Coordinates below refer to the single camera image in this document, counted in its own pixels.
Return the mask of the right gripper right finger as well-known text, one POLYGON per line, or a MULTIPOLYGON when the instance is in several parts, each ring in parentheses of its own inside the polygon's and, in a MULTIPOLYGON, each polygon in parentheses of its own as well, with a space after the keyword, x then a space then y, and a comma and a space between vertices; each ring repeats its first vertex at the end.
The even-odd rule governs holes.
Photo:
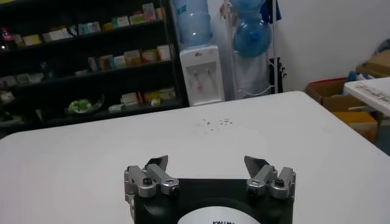
POLYGON ((278 172, 265 159, 244 157, 244 163, 250 178, 246 181, 246 191, 250 197, 262 197, 269 194, 278 200, 295 197, 296 173, 290 167, 278 172))

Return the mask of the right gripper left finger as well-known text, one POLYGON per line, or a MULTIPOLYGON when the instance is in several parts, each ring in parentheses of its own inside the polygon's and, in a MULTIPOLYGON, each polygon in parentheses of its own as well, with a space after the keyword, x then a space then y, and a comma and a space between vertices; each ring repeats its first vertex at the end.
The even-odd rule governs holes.
POLYGON ((134 196, 152 198, 158 192, 175 197, 180 194, 180 184, 177 178, 166 173, 169 156, 151 158, 147 164, 129 166, 124 171, 124 197, 130 203, 134 196))

